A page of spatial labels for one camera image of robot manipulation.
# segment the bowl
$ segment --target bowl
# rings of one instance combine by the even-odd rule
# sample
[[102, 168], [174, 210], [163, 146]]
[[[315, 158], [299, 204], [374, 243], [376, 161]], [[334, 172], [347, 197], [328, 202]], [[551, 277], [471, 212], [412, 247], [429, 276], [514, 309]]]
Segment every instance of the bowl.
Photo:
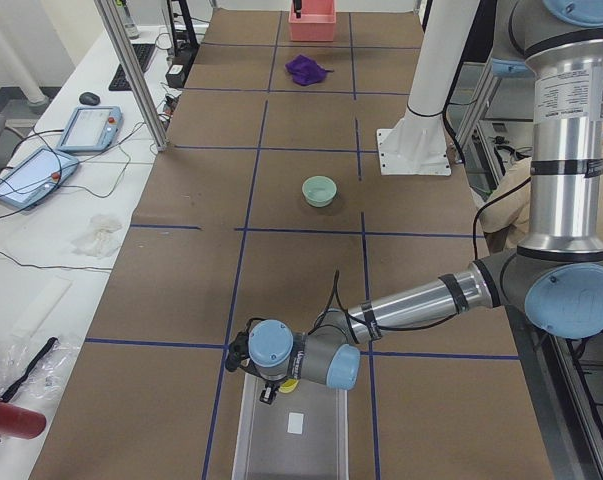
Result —
[[310, 177], [301, 187], [305, 201], [313, 207], [327, 207], [337, 194], [337, 185], [331, 178]]

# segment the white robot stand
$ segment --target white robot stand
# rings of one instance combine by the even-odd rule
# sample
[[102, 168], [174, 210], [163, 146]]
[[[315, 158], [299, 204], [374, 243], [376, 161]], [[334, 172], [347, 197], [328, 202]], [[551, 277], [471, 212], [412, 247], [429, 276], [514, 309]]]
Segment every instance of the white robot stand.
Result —
[[377, 130], [383, 175], [450, 175], [441, 115], [480, 0], [432, 3], [405, 115]]

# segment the purple cloth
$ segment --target purple cloth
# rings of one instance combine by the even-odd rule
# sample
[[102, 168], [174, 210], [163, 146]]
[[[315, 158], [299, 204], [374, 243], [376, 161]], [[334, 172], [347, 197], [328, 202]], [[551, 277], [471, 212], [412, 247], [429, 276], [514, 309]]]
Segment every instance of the purple cloth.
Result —
[[297, 58], [285, 64], [285, 68], [292, 75], [294, 83], [304, 87], [322, 82], [328, 76], [328, 72], [332, 72], [321, 68], [317, 62], [304, 55], [297, 55]]

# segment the blue and white device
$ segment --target blue and white device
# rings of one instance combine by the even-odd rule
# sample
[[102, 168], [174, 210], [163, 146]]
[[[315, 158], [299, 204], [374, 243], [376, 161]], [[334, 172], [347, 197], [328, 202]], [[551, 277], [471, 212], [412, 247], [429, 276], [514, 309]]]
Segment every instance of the blue and white device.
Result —
[[26, 209], [41, 203], [70, 175], [79, 160], [72, 155], [41, 147], [0, 178], [0, 201]]
[[122, 119], [119, 107], [77, 107], [57, 150], [74, 155], [103, 152], [116, 138]]

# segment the keyboard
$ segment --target keyboard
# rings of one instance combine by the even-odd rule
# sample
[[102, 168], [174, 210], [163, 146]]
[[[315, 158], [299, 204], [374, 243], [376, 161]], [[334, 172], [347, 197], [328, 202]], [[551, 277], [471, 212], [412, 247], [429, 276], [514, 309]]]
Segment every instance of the keyboard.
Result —
[[[134, 54], [139, 61], [139, 65], [141, 65], [141, 70], [145, 72], [150, 66], [150, 59], [152, 59], [155, 48], [154, 43], [133, 43], [132, 48], [134, 48]], [[125, 72], [121, 65], [117, 67], [114, 78], [110, 82], [110, 85], [108, 85], [108, 90], [111, 92], [132, 90], [128, 80], [125, 78]]]

